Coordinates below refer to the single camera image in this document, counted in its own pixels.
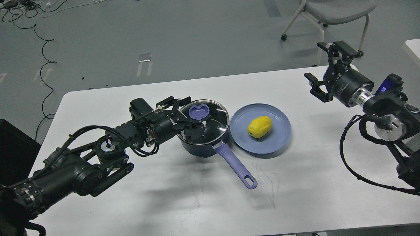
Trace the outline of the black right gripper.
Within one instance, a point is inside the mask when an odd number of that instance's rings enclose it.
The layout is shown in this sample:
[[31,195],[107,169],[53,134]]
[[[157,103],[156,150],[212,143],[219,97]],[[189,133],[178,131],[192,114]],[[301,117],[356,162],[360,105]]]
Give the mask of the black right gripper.
[[[319,81],[312,73],[305,73],[304,77],[311,85],[310,93],[323,103],[338,99],[346,107],[353,107],[356,102],[353,95],[359,88],[367,87],[372,91],[374,83],[366,76],[351,68],[352,60],[364,55],[363,51],[355,51],[345,41],[332,44],[318,42],[317,46],[327,52],[328,68],[324,73],[324,81]],[[326,86],[327,93],[320,86]]]

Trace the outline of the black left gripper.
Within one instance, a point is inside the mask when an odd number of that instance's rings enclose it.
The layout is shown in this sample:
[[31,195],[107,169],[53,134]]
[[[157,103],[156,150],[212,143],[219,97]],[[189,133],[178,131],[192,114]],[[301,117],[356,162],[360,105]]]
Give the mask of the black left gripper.
[[198,121],[198,123],[187,123],[185,128],[184,124],[178,120],[184,117],[178,111],[178,108],[190,102],[190,96],[183,99],[175,99],[173,96],[170,96],[156,103],[156,114],[149,116],[149,123],[153,125],[152,130],[159,144],[170,140],[176,135],[187,144],[204,144],[207,142],[205,131],[207,121],[211,119],[212,115],[208,115],[202,120],[192,119],[192,121]]

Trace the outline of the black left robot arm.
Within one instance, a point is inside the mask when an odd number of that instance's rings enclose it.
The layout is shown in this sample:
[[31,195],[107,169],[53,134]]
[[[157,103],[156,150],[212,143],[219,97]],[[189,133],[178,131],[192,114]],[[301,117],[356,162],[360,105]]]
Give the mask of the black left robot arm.
[[140,157],[156,154],[167,140],[186,133],[189,140],[204,132],[210,109],[191,97],[170,96],[152,108],[138,98],[130,102],[131,120],[115,128],[90,125],[70,134],[62,147],[44,160],[33,176],[1,187],[1,235],[25,236],[43,226],[32,223],[38,215],[71,193],[98,196],[132,172],[126,149]]

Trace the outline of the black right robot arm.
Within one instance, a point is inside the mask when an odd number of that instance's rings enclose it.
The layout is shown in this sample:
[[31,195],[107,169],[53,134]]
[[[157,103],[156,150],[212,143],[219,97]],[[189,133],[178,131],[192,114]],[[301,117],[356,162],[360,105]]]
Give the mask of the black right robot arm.
[[[413,151],[403,140],[419,133],[420,115],[419,108],[409,104],[408,97],[402,91],[402,78],[389,74],[377,91],[372,93],[374,83],[351,67],[351,61],[360,58],[362,52],[355,51],[344,41],[331,45],[318,42],[317,46],[327,52],[329,66],[321,81],[311,73],[304,74],[311,85],[310,93],[324,103],[336,98],[349,108],[361,106],[364,112],[351,118],[340,138],[340,157],[345,167],[358,180],[368,184],[418,196],[419,151]],[[411,189],[379,184],[351,169],[345,160],[344,141],[348,130],[356,122],[363,138],[387,146],[398,163],[398,178],[410,185]]]

